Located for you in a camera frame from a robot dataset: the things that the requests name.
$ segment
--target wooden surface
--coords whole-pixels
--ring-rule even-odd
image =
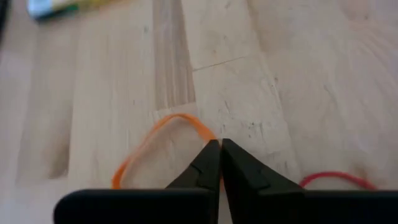
[[[293,181],[341,170],[396,189],[397,10],[396,0],[121,0],[37,24],[13,1],[0,50],[0,222],[51,223],[63,194],[109,187],[176,112]],[[202,146],[174,121],[128,186],[165,187]],[[229,223],[225,195],[220,206]]]

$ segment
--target red rubber band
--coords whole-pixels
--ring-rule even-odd
[[[300,186],[305,187],[307,184],[309,184],[311,181],[322,178],[322,177],[339,177],[341,179],[348,180],[360,187],[363,187],[364,189],[368,190],[377,190],[377,187],[373,185],[372,183],[368,182],[367,180],[364,180],[359,177],[355,177],[351,174],[347,174],[344,172],[335,172],[335,171],[326,171],[326,172],[319,172],[315,174],[311,174],[309,176],[306,176],[301,182]]]

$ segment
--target wooden table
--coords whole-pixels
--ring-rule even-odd
[[[293,181],[340,170],[398,187],[397,10],[395,0],[121,0],[37,24],[15,0],[0,51],[0,222],[50,223],[63,194],[109,187],[176,112]],[[176,120],[129,186],[165,187],[202,146]],[[228,223],[224,195],[221,206]]]

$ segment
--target orange rubber band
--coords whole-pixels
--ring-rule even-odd
[[[200,122],[198,118],[196,118],[190,114],[185,114],[185,113],[168,115],[168,116],[162,118],[160,121],[158,121],[155,124],[155,126],[146,135],[143,142],[119,166],[119,168],[117,169],[117,171],[115,172],[115,174],[113,175],[113,178],[112,178],[112,189],[121,189],[121,181],[122,181],[123,174],[126,171],[127,165],[129,165],[130,163],[132,163],[136,159],[138,159],[138,157],[144,152],[144,150],[143,150],[144,146],[147,144],[147,141],[150,139],[150,137],[156,133],[156,131],[158,131],[162,126],[164,126],[172,118],[176,118],[176,117],[183,118],[183,119],[187,120],[196,129],[197,133],[200,135],[200,137],[206,143],[210,140],[216,139],[216,136],[210,131],[209,128],[207,128],[204,124],[202,124],[202,122]]]

